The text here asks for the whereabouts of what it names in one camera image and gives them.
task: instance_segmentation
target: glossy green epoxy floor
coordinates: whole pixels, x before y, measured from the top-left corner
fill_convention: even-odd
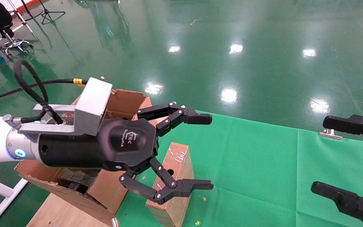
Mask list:
[[[30,21],[35,37],[26,29],[16,33],[35,50],[15,58],[29,60],[42,79],[105,76],[114,88],[145,92],[154,104],[176,101],[312,131],[323,129],[326,115],[363,115],[363,0],[51,0],[46,6],[66,14],[55,24]],[[0,64],[0,94],[18,87],[12,68]],[[51,103],[64,104],[82,91],[67,84],[47,90]],[[34,104],[15,95],[0,101],[0,115],[30,116]],[[18,179],[13,166],[0,164],[0,181],[11,187]],[[24,190],[0,226],[26,225],[47,195],[35,190]],[[23,201],[32,209],[24,212]]]

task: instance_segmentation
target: tripod stand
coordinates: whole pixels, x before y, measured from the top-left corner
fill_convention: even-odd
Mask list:
[[[48,19],[47,16],[49,17],[49,21],[52,22],[52,21],[55,21],[57,20],[58,18],[62,17],[64,14],[65,14],[65,11],[49,11],[48,9],[46,9],[46,7],[44,6],[43,2],[41,0],[39,0],[40,4],[43,6],[43,9],[44,9],[44,12],[42,13],[42,17],[43,17],[43,20],[42,20],[42,25],[44,24],[44,20],[45,19]],[[62,13],[59,17],[57,17],[55,20],[53,20],[51,17],[50,17],[50,13]]]
[[[23,16],[22,16],[25,21],[38,17],[43,13],[43,10],[38,9],[38,8],[29,10],[26,6],[26,3],[23,0],[20,0],[20,1],[22,2],[23,7],[25,8],[25,10],[27,12],[27,14],[23,14]]]

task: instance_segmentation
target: stool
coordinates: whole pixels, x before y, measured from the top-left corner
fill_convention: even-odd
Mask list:
[[[33,48],[33,45],[31,43],[29,43],[28,41],[26,40],[23,40],[23,39],[12,39],[8,33],[6,33],[5,29],[9,29],[10,27],[13,26],[13,23],[10,23],[9,25],[5,26],[2,28],[2,33],[5,35],[5,37],[9,40],[9,42],[7,43],[4,43],[4,45],[2,46],[3,48],[5,48],[5,55],[8,59],[12,59],[12,54],[9,53],[9,49],[11,48],[18,48],[22,53],[24,54],[27,54],[27,50],[23,50],[23,45],[22,43],[27,43],[30,48]]]

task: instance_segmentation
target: cardboard box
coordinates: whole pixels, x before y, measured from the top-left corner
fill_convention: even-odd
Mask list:
[[[149,97],[143,93],[113,90],[107,103],[105,118],[120,117],[136,120],[137,110],[150,106],[152,104]],[[153,125],[157,123],[156,120],[150,122]],[[75,191],[68,188],[68,182],[60,179],[60,174],[64,168],[45,167],[38,161],[24,160],[16,165],[15,170],[25,180],[57,195],[107,225],[111,225],[111,219],[115,217],[127,193],[127,189],[118,181],[124,171],[70,169],[71,171],[82,171],[84,173],[98,172],[97,175],[93,176],[95,181],[90,187]]]
[[[187,145],[172,142],[162,165],[170,174],[173,172],[172,176],[175,180],[194,179],[190,151]],[[164,183],[157,177],[153,188],[160,190],[163,187]],[[190,197],[174,197],[168,202],[159,205],[147,200],[146,206],[163,226],[181,227],[189,201]]]

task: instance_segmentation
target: green cloth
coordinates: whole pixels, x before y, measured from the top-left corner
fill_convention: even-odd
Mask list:
[[[190,146],[195,178],[214,183],[211,191],[193,192],[184,227],[197,221],[207,227],[363,227],[310,191],[322,181],[363,197],[363,141],[216,114],[211,125],[179,125],[160,138],[158,160],[172,141]],[[155,177],[148,169],[137,179],[152,186]],[[160,226],[145,201],[129,192],[117,213],[120,224]]]

